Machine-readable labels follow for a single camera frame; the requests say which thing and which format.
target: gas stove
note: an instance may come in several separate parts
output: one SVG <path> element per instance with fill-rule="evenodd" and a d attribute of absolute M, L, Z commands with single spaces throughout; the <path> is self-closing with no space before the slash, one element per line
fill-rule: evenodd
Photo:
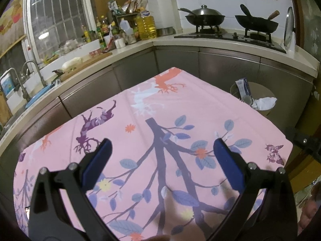
<path fill-rule="evenodd" d="M 216 29 L 196 29 L 195 33 L 181 34 L 174 36 L 174 38 L 207 38 L 207 39 L 218 39 L 227 41 L 236 41 L 247 44 L 253 44 L 261 46 L 264 48 L 272 49 L 278 52 L 286 54 L 286 51 L 281 47 L 281 45 L 275 43 L 271 39 L 271 34 L 260 34 L 260 33 L 248 33 L 245 30 L 244 35 L 238 35 L 237 33 L 224 33 L 218 27 Z"/>

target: butterfly print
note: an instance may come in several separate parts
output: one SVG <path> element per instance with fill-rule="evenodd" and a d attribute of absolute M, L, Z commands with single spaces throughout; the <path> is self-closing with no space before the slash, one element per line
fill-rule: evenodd
<path fill-rule="evenodd" d="M 283 145 L 280 145 L 280 146 L 266 145 L 265 149 L 270 152 L 267 155 L 267 160 L 269 162 L 272 162 L 272 163 L 276 162 L 277 164 L 284 166 L 284 161 L 279 154 L 279 149 L 281 149 L 282 147 Z"/>

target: orange flower print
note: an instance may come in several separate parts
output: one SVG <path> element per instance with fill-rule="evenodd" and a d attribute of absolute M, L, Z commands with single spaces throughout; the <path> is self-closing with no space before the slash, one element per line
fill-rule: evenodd
<path fill-rule="evenodd" d="M 142 235 L 136 232 L 130 234 L 132 241 L 141 241 L 143 239 Z"/>
<path fill-rule="evenodd" d="M 195 151 L 198 158 L 203 159 L 207 157 L 207 151 L 204 148 L 199 148 Z"/>
<path fill-rule="evenodd" d="M 132 131 L 135 130 L 135 128 L 136 128 L 135 125 L 129 124 L 129 125 L 127 125 L 127 126 L 125 127 L 125 131 L 128 132 L 128 133 L 131 133 Z"/>

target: screw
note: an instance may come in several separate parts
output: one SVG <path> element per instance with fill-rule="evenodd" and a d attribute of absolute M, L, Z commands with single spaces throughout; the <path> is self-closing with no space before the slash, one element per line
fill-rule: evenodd
<path fill-rule="evenodd" d="M 40 169 L 40 174 L 41 175 L 44 175 L 46 172 L 47 172 L 47 168 L 46 167 L 42 167 L 41 169 Z"/>
<path fill-rule="evenodd" d="M 255 170 L 257 168 L 257 165 L 254 162 L 249 162 L 248 163 L 248 168 L 250 170 Z"/>
<path fill-rule="evenodd" d="M 78 164 L 76 162 L 72 162 L 68 165 L 68 168 L 70 170 L 75 170 L 78 167 Z"/>
<path fill-rule="evenodd" d="M 279 167 L 278 171 L 280 174 L 285 174 L 285 169 L 283 167 Z"/>

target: faucet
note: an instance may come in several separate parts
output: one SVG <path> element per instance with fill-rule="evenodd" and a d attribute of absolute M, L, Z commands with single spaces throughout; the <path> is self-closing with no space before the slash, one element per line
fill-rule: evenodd
<path fill-rule="evenodd" d="M 36 70 L 37 70 L 37 72 L 38 72 L 38 74 L 39 74 L 39 77 L 40 77 L 40 80 L 41 80 L 42 86 L 43 86 L 43 87 L 46 87 L 46 86 L 47 86 L 47 84 L 46 84 L 45 80 L 43 79 L 43 77 L 41 76 L 41 73 L 40 73 L 40 70 L 39 70 L 38 64 L 37 64 L 34 60 L 26 61 L 26 62 L 23 64 L 23 66 L 22 66 L 22 68 L 21 68 L 21 72 L 20 72 L 20 73 L 22 74 L 22 71 L 23 71 L 24 66 L 25 66 L 25 65 L 27 65 L 27 63 L 29 63 L 29 62 L 32 62 L 32 63 L 35 65 Z"/>
<path fill-rule="evenodd" d="M 19 85 L 20 85 L 20 87 L 21 87 L 21 89 L 22 89 L 23 98 L 26 99 L 26 101 L 29 102 L 29 101 L 30 101 L 30 96 L 29 96 L 26 88 L 23 86 L 23 84 L 22 84 L 20 78 L 18 77 L 18 74 L 17 74 L 17 72 L 16 72 L 16 70 L 15 70 L 14 68 L 10 68 L 9 70 L 6 70 L 6 71 L 4 72 L 4 74 L 2 74 L 2 76 L 0 77 L 0 87 L 1 87 L 1 89 L 3 90 L 2 86 L 1 86 L 1 81 L 2 81 L 2 79 L 3 79 L 11 70 L 14 71 L 14 73 L 15 73 L 15 75 L 16 75 L 16 77 L 17 77 L 17 81 L 19 82 Z"/>

